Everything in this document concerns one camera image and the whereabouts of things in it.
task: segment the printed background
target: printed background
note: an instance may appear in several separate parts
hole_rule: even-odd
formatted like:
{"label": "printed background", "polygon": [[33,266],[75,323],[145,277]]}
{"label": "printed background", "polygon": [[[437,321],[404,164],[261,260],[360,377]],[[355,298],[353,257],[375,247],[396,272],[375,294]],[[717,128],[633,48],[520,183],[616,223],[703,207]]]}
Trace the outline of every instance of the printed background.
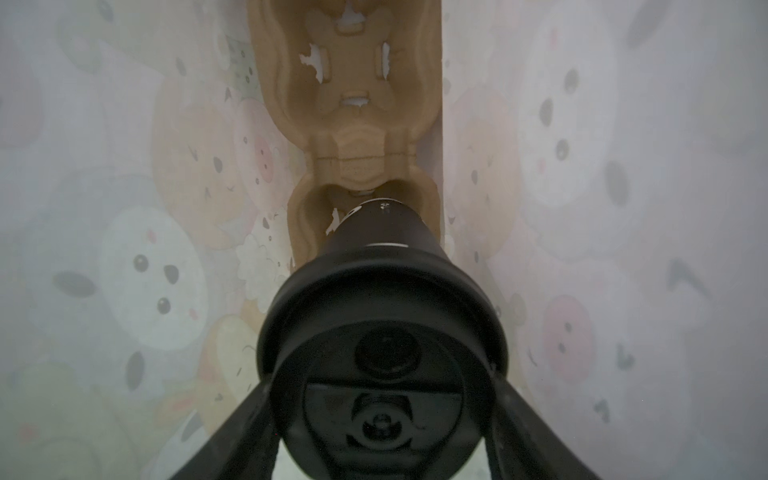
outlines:
{"label": "printed background", "polygon": [[[510,381],[605,478],[768,478],[768,5],[442,14],[419,163]],[[0,477],[193,455],[258,382],[304,171],[245,0],[0,2]]]}

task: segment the cartoon nose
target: cartoon nose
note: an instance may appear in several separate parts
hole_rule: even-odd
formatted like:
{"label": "cartoon nose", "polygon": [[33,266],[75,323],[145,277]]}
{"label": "cartoon nose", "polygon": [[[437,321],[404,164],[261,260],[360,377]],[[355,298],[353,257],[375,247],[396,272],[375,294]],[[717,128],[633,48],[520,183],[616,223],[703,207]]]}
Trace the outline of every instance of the cartoon nose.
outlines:
{"label": "cartoon nose", "polygon": [[163,267],[165,272],[165,278],[171,285],[175,285],[179,281],[179,269],[175,265],[166,265]]}
{"label": "cartoon nose", "polygon": [[125,366],[125,384],[128,385],[129,390],[133,391],[138,388],[143,378],[144,356],[141,352],[135,352]]}

